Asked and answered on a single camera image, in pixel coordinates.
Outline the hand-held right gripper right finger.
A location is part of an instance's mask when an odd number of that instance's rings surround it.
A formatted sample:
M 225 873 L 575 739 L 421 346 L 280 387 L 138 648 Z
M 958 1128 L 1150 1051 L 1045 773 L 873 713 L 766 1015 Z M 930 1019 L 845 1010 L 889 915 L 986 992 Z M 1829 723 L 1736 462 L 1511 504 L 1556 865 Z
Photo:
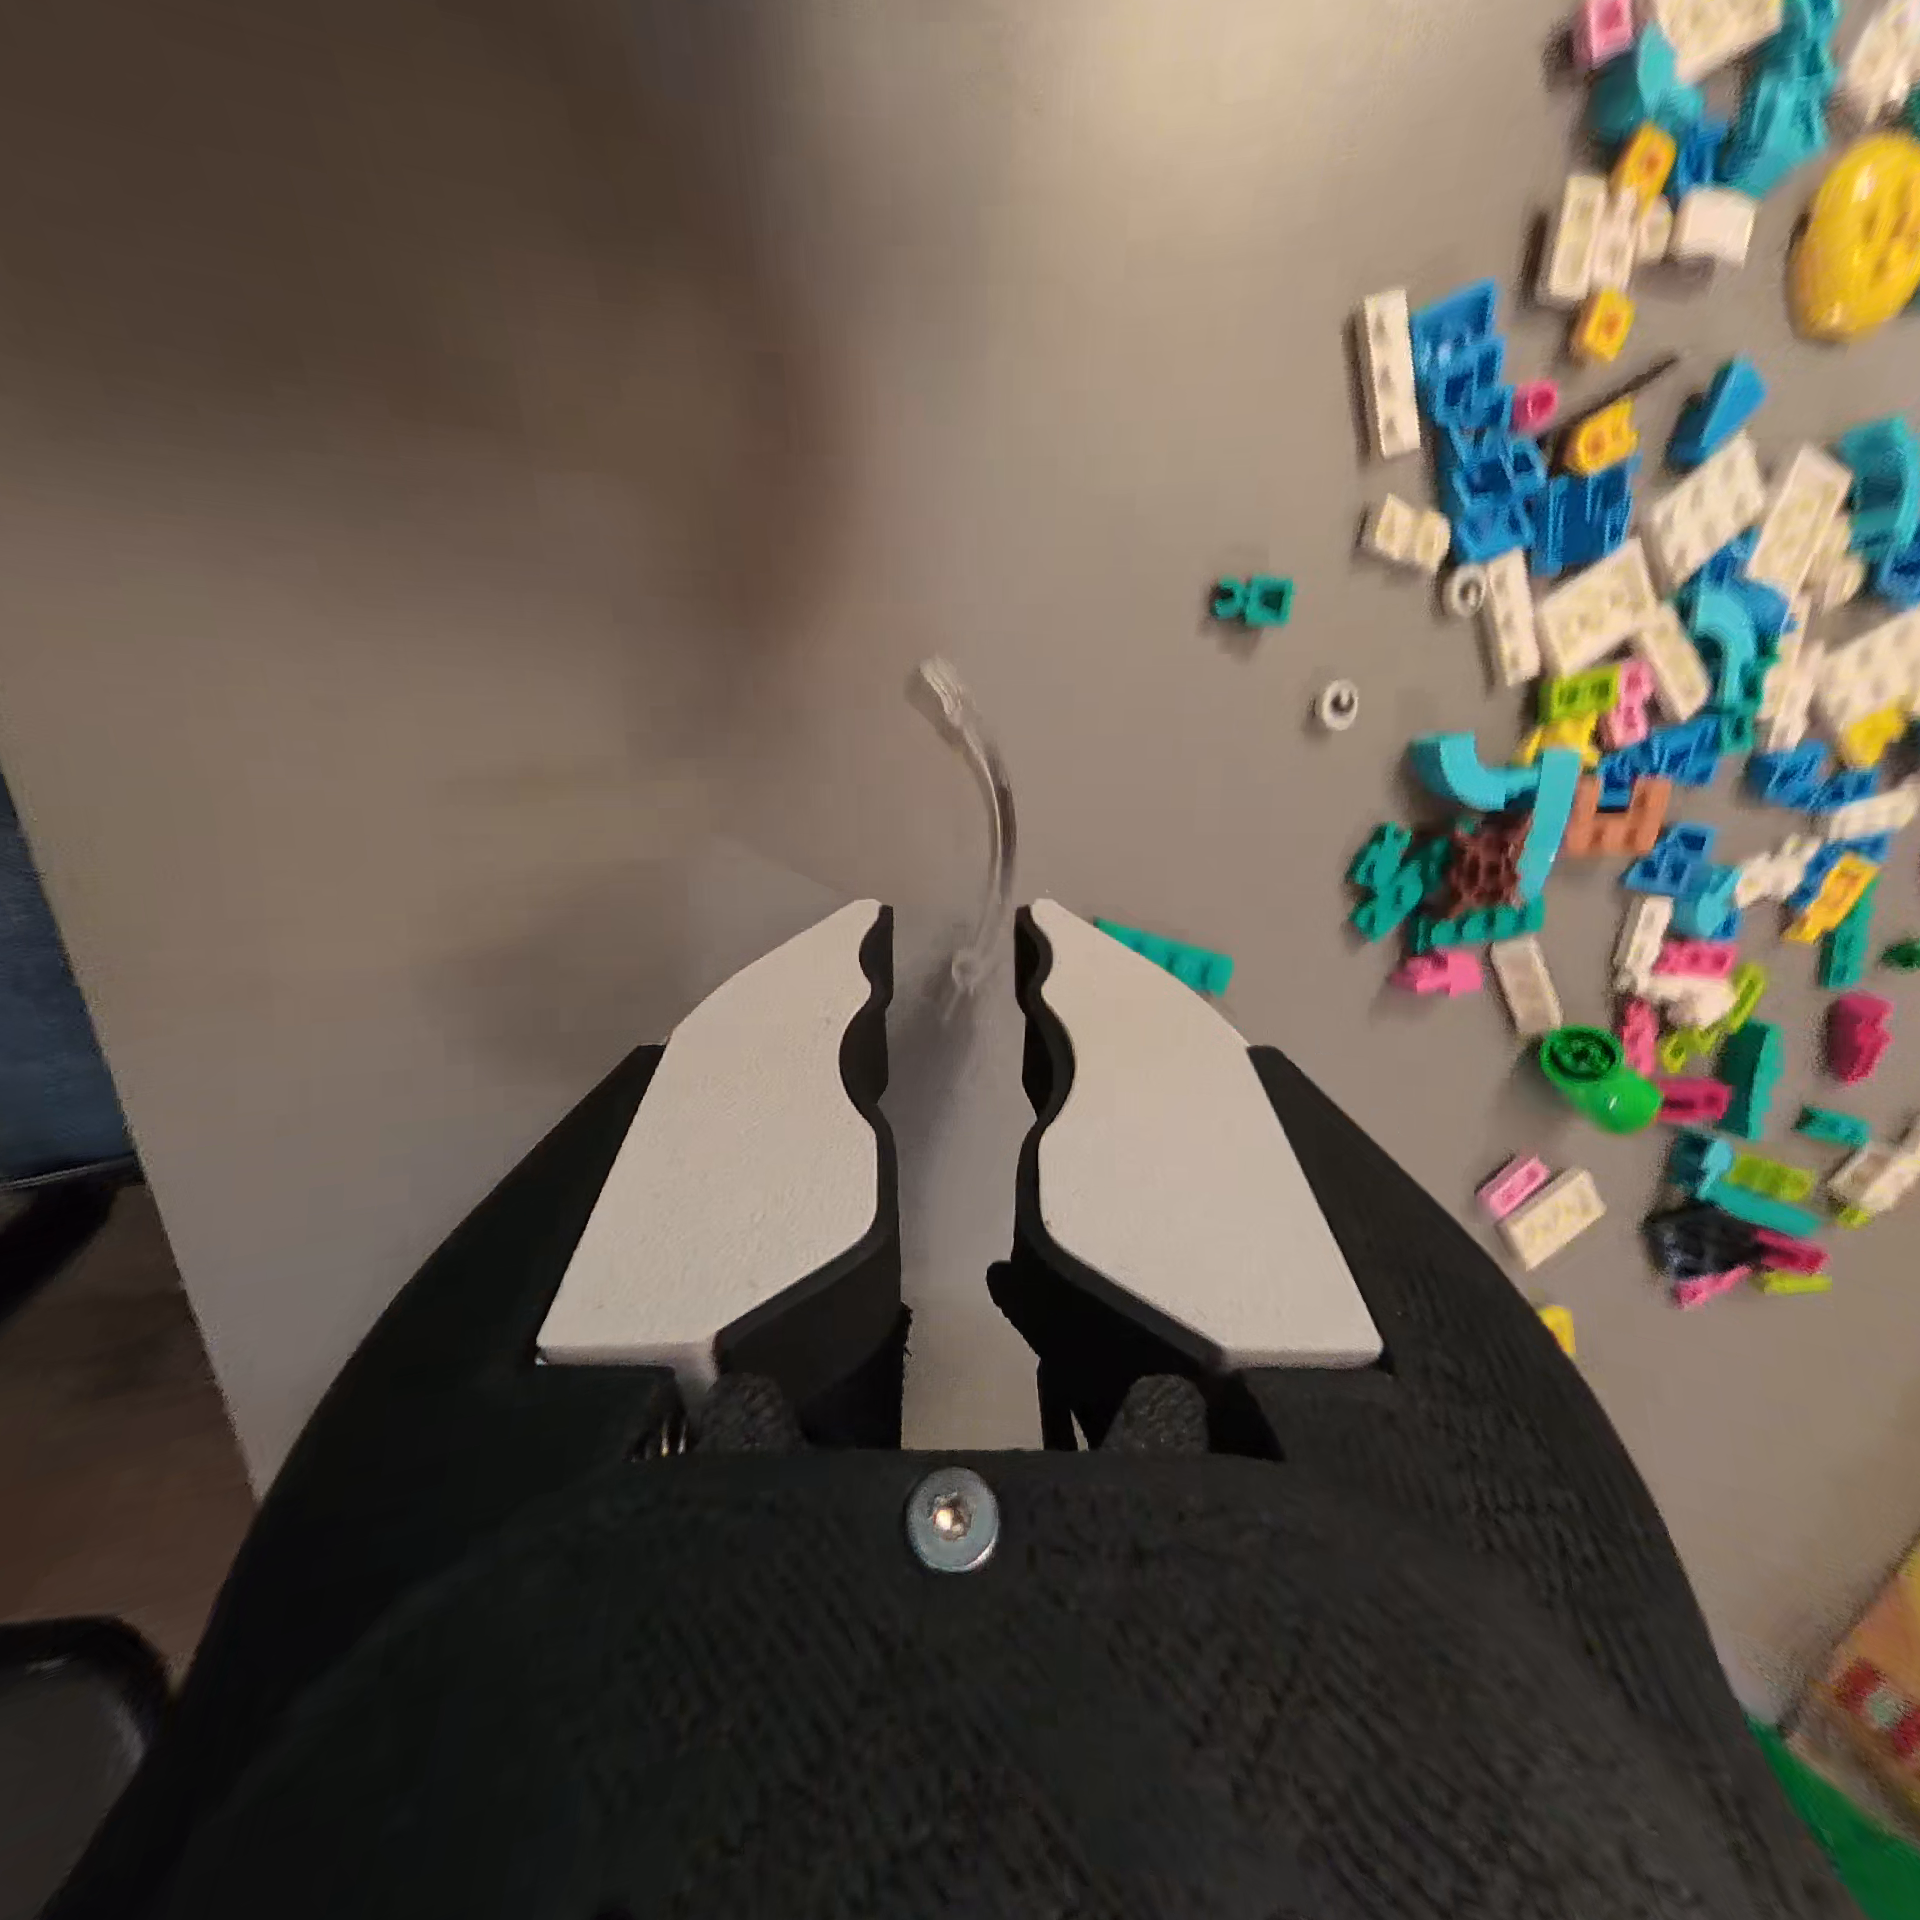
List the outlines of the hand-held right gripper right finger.
M 1377 1320 L 1238 1027 L 1057 901 L 1013 933 L 1031 1126 L 990 1290 L 1035 1357 L 1045 1446 L 1098 1446 L 1148 1377 L 1217 1405 L 1254 1373 L 1377 1367 Z

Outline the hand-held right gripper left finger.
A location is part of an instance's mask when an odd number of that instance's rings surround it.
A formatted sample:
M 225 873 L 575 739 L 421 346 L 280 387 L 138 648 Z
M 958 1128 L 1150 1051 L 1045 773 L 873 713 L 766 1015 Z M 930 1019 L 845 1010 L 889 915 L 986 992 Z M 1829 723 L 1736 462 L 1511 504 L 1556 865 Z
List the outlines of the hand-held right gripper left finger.
M 660 1369 L 687 1409 L 751 1375 L 818 1446 L 901 1446 L 891 998 L 893 913 L 853 901 L 673 1027 L 539 1328 L 541 1363 Z

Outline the clear curved plastic piece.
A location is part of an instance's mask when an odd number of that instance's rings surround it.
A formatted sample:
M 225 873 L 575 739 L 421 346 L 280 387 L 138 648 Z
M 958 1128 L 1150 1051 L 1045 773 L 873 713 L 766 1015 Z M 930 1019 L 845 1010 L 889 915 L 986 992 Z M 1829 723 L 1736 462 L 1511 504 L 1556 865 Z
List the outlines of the clear curved plastic piece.
M 1013 938 L 1019 828 L 1011 776 L 997 735 L 958 668 L 940 656 L 920 660 L 909 697 L 958 757 L 984 804 L 986 863 L 978 907 L 946 960 L 936 1008 L 956 1021 L 992 984 Z

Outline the grey desk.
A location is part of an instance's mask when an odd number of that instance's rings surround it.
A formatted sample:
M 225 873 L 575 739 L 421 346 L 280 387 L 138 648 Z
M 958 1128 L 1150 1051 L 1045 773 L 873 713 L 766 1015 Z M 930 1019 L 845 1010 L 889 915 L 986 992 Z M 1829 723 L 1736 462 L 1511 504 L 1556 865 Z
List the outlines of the grey desk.
M 1564 4 L 4 4 L 4 771 L 150 1187 L 4 1334 L 4 1620 L 184 1665 L 399 1284 L 743 962 L 895 907 L 909 1440 L 1035 1438 L 997 1318 L 1021 897 L 1236 958 L 1229 1012 L 1543 1270 L 1742 1703 L 1916 1527 L 1916 1209 L 1835 1298 L 1667 1312 L 1653 1142 L 1406 1002 L 1339 873 L 1475 640 L 1353 553 L 1357 300 L 1531 277 Z M 1219 577 L 1294 581 L 1276 630 Z

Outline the long teal toy brick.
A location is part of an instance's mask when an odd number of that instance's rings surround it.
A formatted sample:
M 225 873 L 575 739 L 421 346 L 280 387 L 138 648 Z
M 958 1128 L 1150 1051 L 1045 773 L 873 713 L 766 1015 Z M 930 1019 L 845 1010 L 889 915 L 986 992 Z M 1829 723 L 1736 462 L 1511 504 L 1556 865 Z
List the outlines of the long teal toy brick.
M 1112 919 L 1094 919 L 1092 925 L 1201 996 L 1225 996 L 1233 982 L 1234 960 L 1225 952 Z

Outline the green round wheel piece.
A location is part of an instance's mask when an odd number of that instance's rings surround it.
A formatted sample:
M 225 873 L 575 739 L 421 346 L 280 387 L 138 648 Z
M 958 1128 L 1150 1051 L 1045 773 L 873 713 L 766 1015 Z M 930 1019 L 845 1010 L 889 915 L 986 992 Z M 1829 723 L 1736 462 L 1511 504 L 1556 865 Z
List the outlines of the green round wheel piece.
M 1604 1134 L 1637 1136 L 1661 1114 L 1663 1091 L 1628 1063 L 1612 1029 L 1558 1025 L 1539 1037 L 1537 1065 L 1549 1087 Z

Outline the dark blue cloth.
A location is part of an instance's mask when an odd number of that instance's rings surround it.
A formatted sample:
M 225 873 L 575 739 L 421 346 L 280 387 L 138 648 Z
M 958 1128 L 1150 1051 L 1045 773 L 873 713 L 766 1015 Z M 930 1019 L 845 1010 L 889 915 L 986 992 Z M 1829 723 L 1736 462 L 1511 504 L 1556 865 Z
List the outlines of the dark blue cloth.
M 71 1179 L 132 1156 L 95 1021 L 10 788 L 2 788 L 2 1179 Z

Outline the pile of colourful toy bricks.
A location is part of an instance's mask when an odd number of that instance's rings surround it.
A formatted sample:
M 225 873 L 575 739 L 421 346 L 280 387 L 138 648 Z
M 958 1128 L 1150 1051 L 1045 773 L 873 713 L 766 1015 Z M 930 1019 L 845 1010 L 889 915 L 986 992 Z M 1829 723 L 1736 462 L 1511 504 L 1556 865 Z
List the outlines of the pile of colourful toy bricks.
M 1843 12 L 1580 4 L 1588 164 L 1531 285 L 1566 372 L 1622 370 L 1657 271 L 1744 267 L 1803 170 L 1813 196 L 1855 140 L 1916 136 L 1916 4 L 1849 46 Z M 1809 204 L 1786 318 L 1843 348 L 1788 316 Z M 1730 356 L 1653 447 L 1639 401 L 1677 354 L 1566 405 L 1513 368 L 1503 304 L 1491 279 L 1393 287 L 1349 324 L 1369 454 L 1430 480 L 1428 504 L 1383 494 L 1357 549 L 1432 587 L 1523 715 L 1509 747 L 1408 743 L 1430 818 L 1367 836 L 1347 929 L 1396 950 L 1404 996 L 1491 990 L 1537 1073 L 1558 1025 L 1620 1035 L 1663 1091 L 1639 1239 L 1667 1306 L 1819 1300 L 1833 1239 L 1916 1193 L 1916 1126 L 1835 1102 L 1890 1055 L 1871 976 L 1916 978 L 1916 936 L 1876 938 L 1916 852 L 1916 423 L 1770 456 L 1768 379 Z

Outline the orange cardboard box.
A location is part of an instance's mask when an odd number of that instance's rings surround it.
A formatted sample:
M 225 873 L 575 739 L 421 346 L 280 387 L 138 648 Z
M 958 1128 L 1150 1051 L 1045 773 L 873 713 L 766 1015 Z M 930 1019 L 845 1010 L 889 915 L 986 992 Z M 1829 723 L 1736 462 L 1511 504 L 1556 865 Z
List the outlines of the orange cardboard box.
M 1803 1703 L 1799 1734 L 1847 1792 L 1918 1833 L 1918 1543 L 1884 1573 Z

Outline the black chair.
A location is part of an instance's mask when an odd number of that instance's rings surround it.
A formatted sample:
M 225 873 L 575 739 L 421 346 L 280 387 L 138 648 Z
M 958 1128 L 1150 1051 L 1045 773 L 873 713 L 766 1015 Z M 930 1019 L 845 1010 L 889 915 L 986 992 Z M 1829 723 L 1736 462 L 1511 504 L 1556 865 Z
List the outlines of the black chair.
M 170 1671 L 128 1622 L 2 1628 L 2 1914 L 35 1918 L 142 1764 Z

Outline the yellow round dome piece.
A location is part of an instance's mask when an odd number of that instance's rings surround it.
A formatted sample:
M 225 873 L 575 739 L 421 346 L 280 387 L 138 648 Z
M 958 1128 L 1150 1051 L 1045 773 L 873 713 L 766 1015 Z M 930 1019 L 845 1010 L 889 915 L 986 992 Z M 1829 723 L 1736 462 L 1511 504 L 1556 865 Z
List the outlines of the yellow round dome piece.
M 1788 263 L 1790 324 L 1811 344 L 1853 344 L 1900 316 L 1916 291 L 1918 142 L 1871 133 L 1811 196 Z

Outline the green base plate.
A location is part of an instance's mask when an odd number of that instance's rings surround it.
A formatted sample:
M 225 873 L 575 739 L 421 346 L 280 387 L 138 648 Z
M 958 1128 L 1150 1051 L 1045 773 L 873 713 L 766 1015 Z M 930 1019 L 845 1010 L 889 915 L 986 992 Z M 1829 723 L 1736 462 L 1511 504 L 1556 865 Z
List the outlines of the green base plate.
M 1797 1758 L 1768 1723 L 1744 1715 L 1748 1734 L 1788 1804 L 1869 1918 L 1918 1918 L 1918 1849 L 1859 1810 Z

